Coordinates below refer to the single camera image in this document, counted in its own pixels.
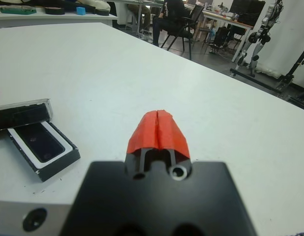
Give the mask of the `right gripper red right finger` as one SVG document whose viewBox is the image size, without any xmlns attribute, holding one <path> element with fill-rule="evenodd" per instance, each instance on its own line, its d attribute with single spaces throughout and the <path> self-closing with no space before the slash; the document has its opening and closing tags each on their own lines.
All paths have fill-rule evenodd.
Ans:
<svg viewBox="0 0 304 236">
<path fill-rule="evenodd" d="M 165 110 L 158 110 L 158 141 L 160 150 L 169 152 L 170 165 L 183 166 L 191 171 L 192 163 L 187 140 L 173 119 Z"/>
</svg>

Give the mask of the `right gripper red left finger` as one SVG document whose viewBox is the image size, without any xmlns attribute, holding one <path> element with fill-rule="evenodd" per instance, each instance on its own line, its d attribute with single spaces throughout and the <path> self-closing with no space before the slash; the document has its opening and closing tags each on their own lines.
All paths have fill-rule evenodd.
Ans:
<svg viewBox="0 0 304 236">
<path fill-rule="evenodd" d="M 131 177 L 145 177 L 158 148 L 157 111 L 147 112 L 128 142 L 125 158 L 126 173 Z"/>
</svg>

